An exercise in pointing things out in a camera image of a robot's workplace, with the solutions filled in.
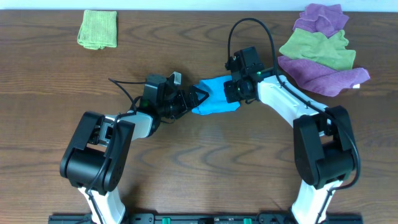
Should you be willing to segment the blue microfiber cloth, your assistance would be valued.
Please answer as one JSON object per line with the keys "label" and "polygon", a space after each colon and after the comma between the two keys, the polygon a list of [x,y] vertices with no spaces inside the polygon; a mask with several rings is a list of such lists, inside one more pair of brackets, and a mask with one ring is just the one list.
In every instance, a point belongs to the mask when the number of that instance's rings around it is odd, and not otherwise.
{"label": "blue microfiber cloth", "polygon": [[239,102],[228,103],[224,93],[224,83],[231,81],[230,75],[200,80],[197,88],[209,93],[209,97],[199,106],[192,109],[192,113],[209,115],[213,113],[225,113],[235,111],[240,107]]}

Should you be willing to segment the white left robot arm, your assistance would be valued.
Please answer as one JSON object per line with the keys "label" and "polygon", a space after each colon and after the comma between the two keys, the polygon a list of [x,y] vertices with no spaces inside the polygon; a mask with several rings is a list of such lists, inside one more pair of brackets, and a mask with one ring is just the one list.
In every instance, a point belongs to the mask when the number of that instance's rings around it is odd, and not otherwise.
{"label": "white left robot arm", "polygon": [[60,175],[84,195],[91,209],[89,215],[74,218],[75,223],[125,222],[128,215],[118,184],[131,142],[151,136],[161,123],[172,124],[209,97],[194,85],[181,89],[178,72],[148,75],[141,84],[143,94],[130,99],[125,113],[85,112],[68,144]]}

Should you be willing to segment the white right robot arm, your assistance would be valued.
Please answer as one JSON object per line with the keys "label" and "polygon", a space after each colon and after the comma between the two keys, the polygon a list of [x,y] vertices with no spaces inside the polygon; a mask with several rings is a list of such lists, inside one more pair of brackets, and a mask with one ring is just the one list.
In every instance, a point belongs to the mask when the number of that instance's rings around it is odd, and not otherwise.
{"label": "white right robot arm", "polygon": [[270,106],[293,128],[295,166],[302,178],[290,212],[295,223],[325,223],[333,194],[359,170],[359,155],[348,112],[329,108],[296,87],[276,66],[266,68],[254,47],[228,55],[231,80],[224,83],[229,103],[253,101]]}

